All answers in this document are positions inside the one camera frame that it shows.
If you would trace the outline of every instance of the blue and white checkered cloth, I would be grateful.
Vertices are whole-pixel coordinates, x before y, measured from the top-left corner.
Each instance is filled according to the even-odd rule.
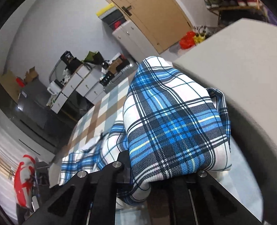
[[[203,170],[229,170],[230,120],[224,95],[205,89],[163,58],[140,64],[111,131],[62,162],[60,184],[80,170],[95,172],[129,150],[133,189],[116,208],[137,205],[150,182]]]

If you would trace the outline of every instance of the storage box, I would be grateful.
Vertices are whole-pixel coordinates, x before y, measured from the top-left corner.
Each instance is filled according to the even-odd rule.
[[[110,71],[112,74],[115,74],[117,66],[120,65],[121,63],[122,63],[121,58],[117,58],[112,62],[112,64],[109,65],[107,70]]]
[[[33,67],[29,69],[29,72],[26,72],[24,81],[28,84],[37,77],[38,73],[35,71],[35,67]]]
[[[10,95],[10,97],[17,103],[19,101],[21,87],[16,81],[16,76],[10,70],[8,70],[7,73],[0,77],[0,84]]]

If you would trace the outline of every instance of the drawer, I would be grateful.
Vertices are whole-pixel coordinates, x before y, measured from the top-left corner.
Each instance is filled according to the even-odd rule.
[[[92,104],[95,105],[97,102],[101,101],[102,98],[103,98],[104,96],[106,96],[106,95],[107,95],[107,93],[105,93],[105,91],[101,92],[101,94],[99,94],[99,95],[97,96],[97,98],[93,100]]]
[[[86,75],[89,74],[89,70],[87,69],[87,67],[82,66],[78,71],[77,74],[81,77],[81,78],[85,78]]]
[[[93,102],[99,94],[103,92],[103,85],[97,83],[92,87],[92,89],[85,95],[85,98],[88,99],[90,102]]]
[[[55,103],[53,104],[52,106],[52,110],[55,112],[55,113],[58,113],[59,110],[62,108],[63,104],[67,101],[67,97],[60,93],[60,95],[57,97]]]
[[[77,86],[80,84],[81,80],[82,78],[75,73],[70,78],[68,83],[63,87],[62,93],[64,93],[66,97],[69,97],[72,94],[72,92],[77,88]]]
[[[76,91],[80,95],[85,96],[96,83],[99,83],[100,77],[101,72],[93,70],[76,88]]]

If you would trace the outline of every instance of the red plastic bag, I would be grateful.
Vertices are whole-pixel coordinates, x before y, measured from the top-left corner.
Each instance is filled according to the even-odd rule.
[[[181,49],[188,49],[195,45],[193,37],[196,35],[194,31],[189,31],[184,37],[179,41]]]

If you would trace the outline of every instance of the metal bolt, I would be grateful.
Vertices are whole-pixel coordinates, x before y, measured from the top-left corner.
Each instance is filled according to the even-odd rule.
[[[207,176],[207,172],[205,172],[204,170],[200,170],[198,171],[198,175],[201,177],[201,178],[204,178]]]
[[[86,176],[86,171],[80,171],[77,173],[77,176],[80,177],[80,178],[83,178]]]
[[[117,168],[117,167],[120,167],[122,165],[121,162],[114,162],[112,163],[113,167]]]

